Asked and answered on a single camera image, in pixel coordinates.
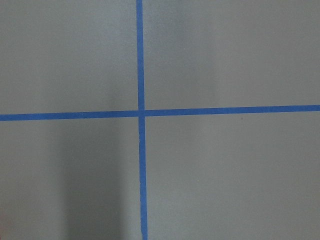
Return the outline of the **blue tape grid lines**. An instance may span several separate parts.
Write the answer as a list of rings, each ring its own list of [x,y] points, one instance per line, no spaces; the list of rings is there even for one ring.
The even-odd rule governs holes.
[[[1,114],[0,120],[2,122],[14,122],[14,121],[44,121],[44,120],[137,118],[138,119],[138,140],[139,140],[138,159],[139,159],[140,231],[141,231],[141,238],[143,240],[146,240],[148,239],[147,158],[146,158],[146,118],[147,117],[318,112],[320,110],[320,106],[318,104],[312,104],[312,105],[146,109],[145,107],[143,1],[137,0],[135,2],[135,12],[136,12],[136,49],[137,49],[137,109],[136,110]]]

